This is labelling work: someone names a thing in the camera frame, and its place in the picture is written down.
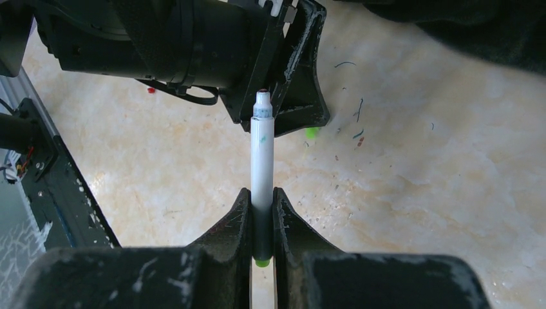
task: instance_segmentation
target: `white paint mark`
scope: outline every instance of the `white paint mark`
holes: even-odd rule
[[[118,297],[118,290],[112,291],[112,294],[110,294],[110,297],[108,298],[108,300],[113,301],[116,297]]]
[[[191,274],[191,267],[187,267],[183,272],[180,273],[180,275],[178,275],[178,278],[180,279],[181,277],[187,277]]]
[[[93,221],[94,224],[97,224],[97,222],[99,222],[99,219],[97,218],[97,215],[89,214],[89,217],[91,217],[91,220]]]
[[[38,240],[41,243],[46,242],[52,227],[53,227],[53,222],[46,222],[46,224],[44,224],[44,228],[40,231],[40,236],[38,238]]]
[[[153,263],[157,262],[157,257],[149,260],[148,262],[144,263],[144,265],[142,265],[142,268],[140,269],[140,272],[138,273],[138,279],[136,280],[135,283],[133,283],[133,291],[135,291],[135,293],[139,293],[140,290],[142,289],[142,276],[144,276],[144,272],[146,271],[146,268],[150,265],[152,265]]]
[[[451,266],[451,279],[456,283],[461,290],[467,293],[466,299],[470,302],[472,308],[481,308],[484,304],[484,299],[480,297],[476,284],[472,280],[473,274],[465,265],[461,265],[454,261],[445,261]]]
[[[187,261],[187,254],[185,252],[182,252],[182,257],[180,257],[181,266],[186,265],[186,261]]]
[[[175,287],[180,289],[180,295],[182,295],[183,301],[186,299],[186,297],[188,297],[188,295],[191,292],[191,286],[186,281],[179,281],[179,280],[174,280],[172,278],[167,278],[167,282],[170,285],[174,285]]]

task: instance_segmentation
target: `white marker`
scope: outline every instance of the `white marker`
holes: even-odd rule
[[[273,255],[273,144],[275,119],[269,92],[256,93],[253,117],[250,120],[250,202],[254,218],[252,246],[256,264],[268,265]]]

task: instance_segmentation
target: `red wire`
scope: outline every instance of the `red wire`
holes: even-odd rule
[[[28,165],[28,162],[30,161],[30,156],[32,155],[33,152],[34,152],[34,146],[32,146],[30,148],[30,150],[28,151],[28,154],[26,154],[26,161],[24,162],[23,166],[21,167],[21,173],[20,174],[24,173],[24,170],[26,169],[26,166]]]

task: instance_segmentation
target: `cable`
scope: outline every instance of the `cable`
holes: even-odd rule
[[[162,82],[158,82],[157,80],[146,80],[146,79],[137,79],[139,82],[145,84],[148,87],[155,88],[159,91],[162,91],[164,93],[167,93],[169,95],[172,95],[177,98],[181,98],[182,100],[186,100],[188,102],[192,102],[199,105],[205,105],[205,106],[212,106],[215,105],[218,101],[218,89],[214,87],[208,87],[208,86],[192,86],[196,88],[203,89],[213,95],[212,98],[200,98],[195,97],[193,95],[177,95],[176,91],[168,88],[167,85],[163,84]]]
[[[9,104],[7,104],[6,101],[2,100],[1,98],[0,98],[0,104],[2,104],[2,106],[4,106],[4,108],[10,112],[10,114],[13,115],[15,113],[14,109]]]
[[[21,167],[21,172],[19,173],[19,177],[22,178],[23,174],[26,172],[26,168],[28,167],[28,162],[30,162],[30,157],[32,156],[32,153],[34,152],[34,147],[31,147],[28,153],[26,154],[26,161],[24,162],[23,166]]]

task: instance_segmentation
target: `black plastic part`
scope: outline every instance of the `black plastic part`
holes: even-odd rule
[[[455,257],[350,254],[327,242],[274,189],[276,308],[490,308]],[[15,309],[250,308],[250,191],[184,248],[56,250],[39,259]]]
[[[54,250],[26,272],[12,307],[250,308],[250,192],[185,248]]]
[[[490,308],[476,274],[453,256],[309,253],[302,265],[308,308]]]
[[[318,44],[326,9],[314,0],[297,3],[295,19],[283,36],[289,4],[279,17],[248,0],[229,0],[250,16],[251,55],[249,70],[234,88],[220,89],[220,97],[234,123],[250,131],[252,106],[259,89],[269,89],[275,116],[275,136],[304,127],[325,126],[330,113],[317,75]]]
[[[51,24],[52,32],[47,32],[46,27],[45,23],[39,23],[38,32],[64,71],[137,79],[151,75],[131,41],[112,40],[83,32],[64,19],[56,19]]]
[[[0,75],[16,77],[21,70],[32,27],[32,11],[22,1],[0,4]]]
[[[51,226],[46,249],[119,247],[62,138],[48,134],[31,99],[24,99],[17,112],[41,128],[22,185],[38,227]]]
[[[194,80],[185,85],[229,88],[249,65],[249,21],[245,11],[218,0],[194,0]]]
[[[0,113],[0,148],[27,153],[36,136],[36,125],[18,116]]]
[[[172,88],[169,88],[168,85],[165,85],[162,82],[158,82],[157,80],[137,79],[137,81],[145,84],[148,87],[155,88],[156,90],[163,91],[164,93],[167,93],[174,97],[182,98],[188,102],[192,102],[199,105],[212,106],[212,105],[215,105],[216,102],[218,101],[218,89],[214,87],[195,86],[196,88],[205,90],[206,92],[209,92],[212,95],[211,97],[208,97],[208,98],[201,98],[201,97],[195,97],[193,95],[187,94],[186,87],[172,89]]]
[[[275,188],[278,308],[490,308],[480,280],[451,256],[345,253]]]

